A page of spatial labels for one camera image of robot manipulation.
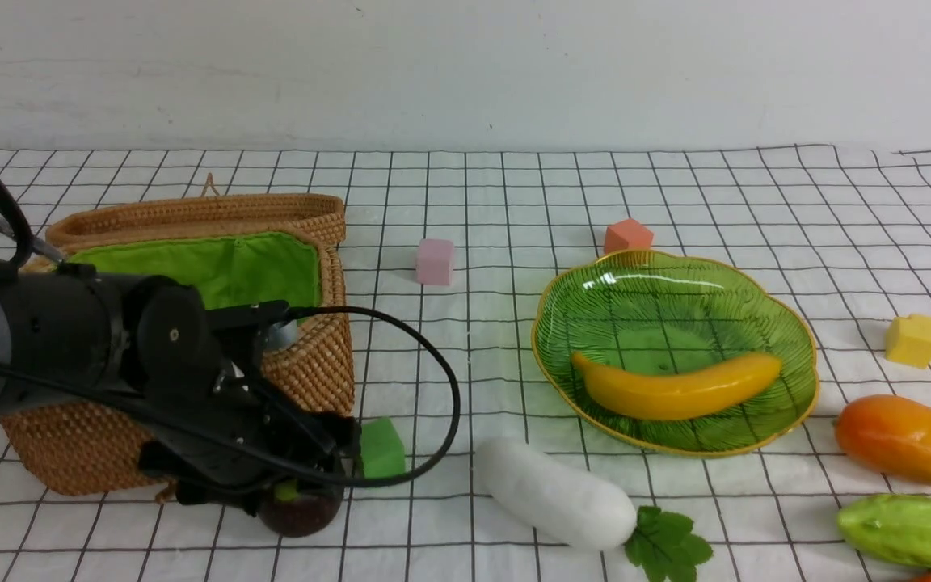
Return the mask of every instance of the pink cube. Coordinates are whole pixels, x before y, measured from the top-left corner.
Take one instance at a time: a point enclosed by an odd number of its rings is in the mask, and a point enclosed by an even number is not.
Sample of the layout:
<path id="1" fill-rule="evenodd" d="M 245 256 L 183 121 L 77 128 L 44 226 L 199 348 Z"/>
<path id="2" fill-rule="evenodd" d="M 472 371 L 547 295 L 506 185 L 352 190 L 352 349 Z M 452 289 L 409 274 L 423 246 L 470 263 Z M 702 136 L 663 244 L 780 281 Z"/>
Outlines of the pink cube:
<path id="1" fill-rule="evenodd" d="M 415 258 L 416 280 L 422 285 L 451 285 L 455 246 L 450 240 L 424 238 Z"/>
<path id="2" fill-rule="evenodd" d="M 623 251 L 625 248 L 651 248 L 653 231 L 634 218 L 627 218 L 610 226 L 605 231 L 605 254 Z"/>

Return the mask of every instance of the toy cucumber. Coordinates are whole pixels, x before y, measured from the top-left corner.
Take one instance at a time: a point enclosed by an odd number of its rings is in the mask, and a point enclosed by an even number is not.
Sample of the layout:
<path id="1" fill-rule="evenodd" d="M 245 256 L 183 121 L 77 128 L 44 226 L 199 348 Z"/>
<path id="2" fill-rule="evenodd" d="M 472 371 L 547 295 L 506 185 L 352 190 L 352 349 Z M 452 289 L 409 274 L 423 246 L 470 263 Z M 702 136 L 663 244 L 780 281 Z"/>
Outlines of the toy cucumber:
<path id="1" fill-rule="evenodd" d="M 574 548 L 623 546 L 637 523 L 623 489 L 524 442 L 495 438 L 477 446 L 474 471 L 516 519 Z"/>
<path id="2" fill-rule="evenodd" d="M 847 544 L 876 559 L 931 568 L 931 497 L 882 494 L 840 509 Z"/>

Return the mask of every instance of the yellow banana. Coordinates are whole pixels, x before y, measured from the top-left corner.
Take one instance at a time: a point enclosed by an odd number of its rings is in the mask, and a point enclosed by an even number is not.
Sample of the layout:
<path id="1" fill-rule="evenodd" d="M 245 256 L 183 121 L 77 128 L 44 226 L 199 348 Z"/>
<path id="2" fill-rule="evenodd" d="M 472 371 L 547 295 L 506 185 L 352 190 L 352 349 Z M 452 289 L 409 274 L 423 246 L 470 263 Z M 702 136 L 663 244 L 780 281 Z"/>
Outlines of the yellow banana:
<path id="1" fill-rule="evenodd" d="M 779 357 L 758 352 L 673 376 L 627 372 L 596 364 L 580 352 L 570 361 L 583 374 L 592 400 L 640 420 L 688 420 L 720 412 L 760 394 L 782 371 Z"/>

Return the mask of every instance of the plate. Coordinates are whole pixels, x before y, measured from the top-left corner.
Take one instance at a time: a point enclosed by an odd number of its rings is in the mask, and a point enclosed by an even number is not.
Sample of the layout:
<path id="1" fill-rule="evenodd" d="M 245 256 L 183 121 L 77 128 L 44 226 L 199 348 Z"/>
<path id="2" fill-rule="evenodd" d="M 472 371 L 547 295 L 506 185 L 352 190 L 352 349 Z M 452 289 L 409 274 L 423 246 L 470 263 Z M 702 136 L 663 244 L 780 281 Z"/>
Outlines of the plate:
<path id="1" fill-rule="evenodd" d="M 797 428 L 817 402 L 817 351 L 807 325 L 753 279 L 710 259 L 618 251 L 555 277 L 531 338 L 548 381 L 588 423 L 644 449 L 724 457 Z M 635 373 L 686 373 L 760 351 L 781 358 L 771 386 L 693 420 L 636 420 L 596 404 L 570 354 Z"/>

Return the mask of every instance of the orange cube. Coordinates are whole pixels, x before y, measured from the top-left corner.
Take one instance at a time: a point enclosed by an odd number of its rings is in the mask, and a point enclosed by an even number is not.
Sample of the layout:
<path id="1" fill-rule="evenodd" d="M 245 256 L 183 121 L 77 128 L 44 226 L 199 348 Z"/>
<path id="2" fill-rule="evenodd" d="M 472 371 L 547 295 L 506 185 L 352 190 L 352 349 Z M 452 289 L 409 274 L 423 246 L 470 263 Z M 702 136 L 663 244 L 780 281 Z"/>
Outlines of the orange cube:
<path id="1" fill-rule="evenodd" d="M 653 231 L 634 218 L 627 218 L 611 225 L 605 231 L 605 254 L 623 251 L 625 248 L 651 248 Z"/>

